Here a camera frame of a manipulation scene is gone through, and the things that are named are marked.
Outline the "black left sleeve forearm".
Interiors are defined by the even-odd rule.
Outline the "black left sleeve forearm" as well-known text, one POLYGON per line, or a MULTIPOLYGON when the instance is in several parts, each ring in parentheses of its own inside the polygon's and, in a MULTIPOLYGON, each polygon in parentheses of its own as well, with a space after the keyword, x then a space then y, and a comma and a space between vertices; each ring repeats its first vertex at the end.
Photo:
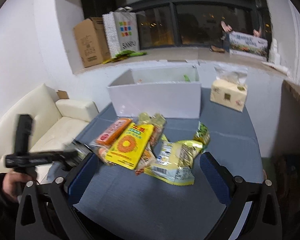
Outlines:
POLYGON ((2 190, 5 173, 0 173, 0 239, 15 239, 19 204, 6 197, 2 190))

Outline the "left hand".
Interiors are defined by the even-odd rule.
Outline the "left hand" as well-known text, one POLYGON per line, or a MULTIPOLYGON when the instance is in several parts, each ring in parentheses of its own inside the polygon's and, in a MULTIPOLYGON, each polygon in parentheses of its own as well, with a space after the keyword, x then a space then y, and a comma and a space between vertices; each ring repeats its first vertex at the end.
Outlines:
POLYGON ((10 171, 4 176, 2 182, 2 191, 8 199, 17 202, 18 196, 20 195, 17 192, 18 185, 21 183, 27 183, 31 180, 36 180, 36 173, 34 176, 30 176, 28 174, 10 171))

